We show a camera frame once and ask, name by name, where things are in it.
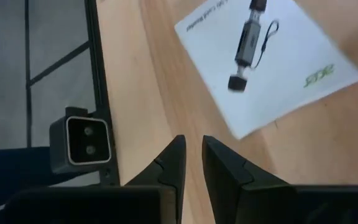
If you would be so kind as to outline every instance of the camera lens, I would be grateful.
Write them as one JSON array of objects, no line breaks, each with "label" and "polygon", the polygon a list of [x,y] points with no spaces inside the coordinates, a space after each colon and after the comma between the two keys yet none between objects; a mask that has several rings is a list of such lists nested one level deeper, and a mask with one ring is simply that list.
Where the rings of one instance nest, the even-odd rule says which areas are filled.
[{"label": "camera lens", "polygon": [[87,146],[86,147],[86,153],[90,156],[92,156],[96,152],[96,148],[94,146]]},{"label": "camera lens", "polygon": [[93,134],[93,129],[92,129],[91,127],[86,127],[86,128],[84,129],[84,133],[85,133],[85,135],[87,135],[87,136],[91,136],[91,135]]}]

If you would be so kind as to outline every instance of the webcam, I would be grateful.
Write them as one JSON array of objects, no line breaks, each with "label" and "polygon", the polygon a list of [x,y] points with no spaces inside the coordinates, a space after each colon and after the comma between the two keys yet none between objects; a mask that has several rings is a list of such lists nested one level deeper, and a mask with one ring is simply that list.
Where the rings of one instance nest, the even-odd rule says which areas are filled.
[{"label": "webcam", "polygon": [[107,122],[86,109],[66,108],[66,115],[50,126],[49,136],[54,173],[99,170],[112,158]]}]

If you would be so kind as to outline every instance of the black cable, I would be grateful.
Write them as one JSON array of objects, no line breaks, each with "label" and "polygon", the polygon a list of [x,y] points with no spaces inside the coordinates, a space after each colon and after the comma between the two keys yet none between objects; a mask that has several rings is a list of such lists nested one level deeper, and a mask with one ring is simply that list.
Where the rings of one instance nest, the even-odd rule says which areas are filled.
[{"label": "black cable", "polygon": [[[271,28],[272,28],[272,26],[273,26],[274,24],[276,25],[276,30],[273,31],[273,32],[270,32],[270,30],[271,30]],[[255,69],[258,67],[258,65],[259,65],[259,63],[260,63],[260,61],[261,61],[261,59],[262,59],[262,56],[263,56],[264,53],[265,53],[267,41],[269,40],[269,38],[271,38],[273,35],[275,35],[275,34],[278,32],[278,29],[279,29],[279,28],[280,28],[280,23],[278,22],[278,20],[273,20],[273,21],[270,23],[270,26],[268,27],[267,32],[266,32],[264,44],[262,45],[262,49],[260,50],[260,56],[259,56],[258,63],[256,64],[256,66],[254,66],[254,67],[251,66],[251,67],[250,67],[252,70],[255,70]]]}]

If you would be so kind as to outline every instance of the wooden table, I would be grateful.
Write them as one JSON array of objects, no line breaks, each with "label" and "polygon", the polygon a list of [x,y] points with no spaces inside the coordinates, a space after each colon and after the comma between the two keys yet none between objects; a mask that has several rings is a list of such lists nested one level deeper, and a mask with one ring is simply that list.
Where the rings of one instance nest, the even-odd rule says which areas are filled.
[{"label": "wooden table", "polygon": [[[236,141],[173,26],[204,0],[99,0],[121,181],[177,134],[187,142],[183,223],[214,223],[201,163],[213,135],[290,183],[358,184],[358,84]],[[358,66],[358,0],[299,0]]]}]

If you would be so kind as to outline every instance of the manual booklet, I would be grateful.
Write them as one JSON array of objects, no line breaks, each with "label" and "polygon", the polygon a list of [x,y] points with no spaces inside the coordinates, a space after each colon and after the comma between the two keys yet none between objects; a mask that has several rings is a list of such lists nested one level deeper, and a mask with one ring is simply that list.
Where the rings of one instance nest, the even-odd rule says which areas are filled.
[{"label": "manual booklet", "polygon": [[255,65],[272,21],[280,28],[267,42],[243,93],[228,89],[250,0],[208,0],[176,26],[180,41],[198,69],[232,134],[252,131],[305,104],[358,82],[358,69],[292,0],[269,0],[260,16]]}]

